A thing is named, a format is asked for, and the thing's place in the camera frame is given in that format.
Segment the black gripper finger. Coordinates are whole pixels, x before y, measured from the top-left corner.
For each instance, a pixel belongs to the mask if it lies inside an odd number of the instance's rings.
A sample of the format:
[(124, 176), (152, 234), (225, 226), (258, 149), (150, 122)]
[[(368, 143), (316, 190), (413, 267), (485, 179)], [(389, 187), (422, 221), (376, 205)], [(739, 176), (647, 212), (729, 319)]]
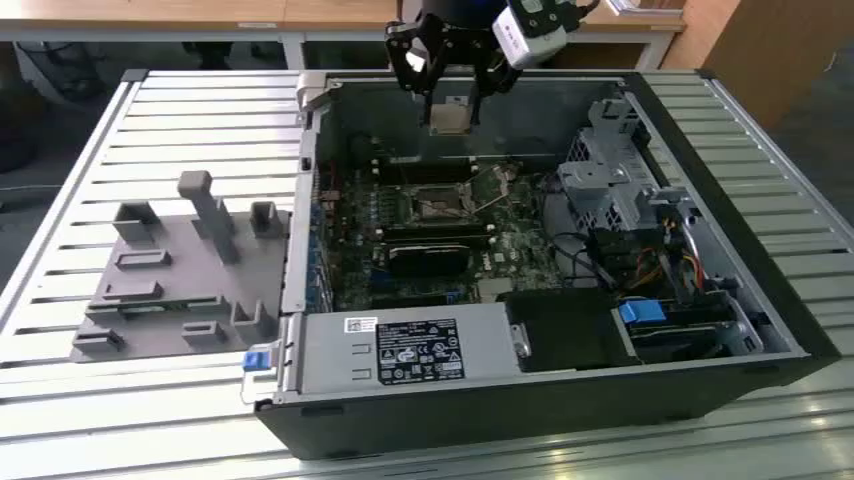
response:
[[(444, 73), (442, 28), (442, 21), (429, 13), (420, 13), (412, 23), (392, 21), (385, 25), (385, 52), (398, 86), (422, 97), (421, 125), (430, 119), (433, 90)], [(418, 71), (406, 60), (414, 41), (420, 42), (426, 52)]]
[(495, 93), (507, 93), (521, 74), (521, 71), (509, 65), (497, 49), (499, 44), (493, 34), (487, 31), (476, 31), (468, 51), (468, 60), (473, 71), (473, 85), (469, 95), (469, 121), (472, 125), (480, 123), (481, 101)]

